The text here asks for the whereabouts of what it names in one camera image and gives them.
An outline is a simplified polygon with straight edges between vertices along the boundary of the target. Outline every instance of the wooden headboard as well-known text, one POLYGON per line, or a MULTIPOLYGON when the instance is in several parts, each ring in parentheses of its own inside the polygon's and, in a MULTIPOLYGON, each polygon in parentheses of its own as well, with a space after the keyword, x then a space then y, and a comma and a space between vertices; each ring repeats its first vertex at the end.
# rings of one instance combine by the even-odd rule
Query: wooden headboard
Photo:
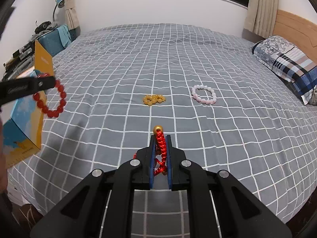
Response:
POLYGON ((290 12, 278 10, 273 34, 294 43, 317 64, 316 24, 290 12))

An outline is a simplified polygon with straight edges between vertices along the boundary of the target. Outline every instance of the cardboard box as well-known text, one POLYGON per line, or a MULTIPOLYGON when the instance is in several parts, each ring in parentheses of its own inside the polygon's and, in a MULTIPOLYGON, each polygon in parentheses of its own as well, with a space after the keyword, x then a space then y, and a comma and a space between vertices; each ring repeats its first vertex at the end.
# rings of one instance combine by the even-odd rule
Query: cardboard box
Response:
MULTIPOLYGON (((35 44, 35 71, 53 74, 51 55, 41 44, 35 44)), ((35 71, 28 76, 36 77, 35 71)), ((44 91, 40 91, 41 99, 46 103, 44 91)), ((3 126, 4 154, 6 167, 10 168, 18 162, 30 157, 41 150, 42 127, 44 114, 36 106, 33 95, 16 100, 10 119, 3 126)))

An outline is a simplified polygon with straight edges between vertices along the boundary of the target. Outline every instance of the blue desk lamp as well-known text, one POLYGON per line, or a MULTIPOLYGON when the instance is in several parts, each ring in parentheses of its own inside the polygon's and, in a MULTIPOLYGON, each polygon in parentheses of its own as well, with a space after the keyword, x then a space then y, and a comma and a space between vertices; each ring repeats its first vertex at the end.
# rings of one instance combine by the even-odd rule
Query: blue desk lamp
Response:
POLYGON ((65 0, 55 0, 56 2, 56 5, 55 5, 55 8, 54 8, 54 11, 53 11, 53 21, 55 21, 55 11, 56 11, 56 8, 63 8, 64 5, 65 5, 65 0))

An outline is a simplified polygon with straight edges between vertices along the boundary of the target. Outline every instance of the metal screw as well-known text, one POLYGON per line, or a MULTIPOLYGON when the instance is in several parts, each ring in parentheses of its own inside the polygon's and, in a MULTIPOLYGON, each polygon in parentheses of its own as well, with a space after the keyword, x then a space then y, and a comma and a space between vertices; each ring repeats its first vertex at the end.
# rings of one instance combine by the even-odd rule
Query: metal screw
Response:
POLYGON ((94 177, 101 176, 101 174, 102 174, 102 171, 100 169, 95 169, 92 173, 94 177))
POLYGON ((221 171, 219 172, 219 175, 220 175, 220 177, 222 177, 222 178, 227 178, 227 177, 229 176, 229 172, 226 171, 226 170, 221 170, 221 171))
POLYGON ((185 167, 191 166, 191 162, 189 160, 183 160, 182 166, 185 166, 185 167))
POLYGON ((138 166, 139 164, 140 164, 140 160, 132 159, 130 161, 130 165, 132 165, 132 166, 138 166))

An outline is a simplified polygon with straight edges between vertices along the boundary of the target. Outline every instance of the red braided cord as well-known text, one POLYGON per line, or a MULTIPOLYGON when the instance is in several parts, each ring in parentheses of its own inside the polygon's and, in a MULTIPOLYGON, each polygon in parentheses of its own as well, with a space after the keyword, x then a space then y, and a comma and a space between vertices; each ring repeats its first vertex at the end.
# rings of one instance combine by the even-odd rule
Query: red braided cord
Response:
POLYGON ((157 158, 155 159, 155 161, 157 163, 159 163, 159 167, 157 170, 154 171, 154 175, 158 175, 161 172, 166 172, 167 171, 167 167, 166 167, 166 157, 167 157, 167 150, 166 150, 166 141, 165 141, 165 137, 163 132, 161 132, 161 130, 157 130, 156 131, 156 143, 157 143, 157 147, 159 148, 159 150, 162 153, 162 161, 160 162, 157 158))

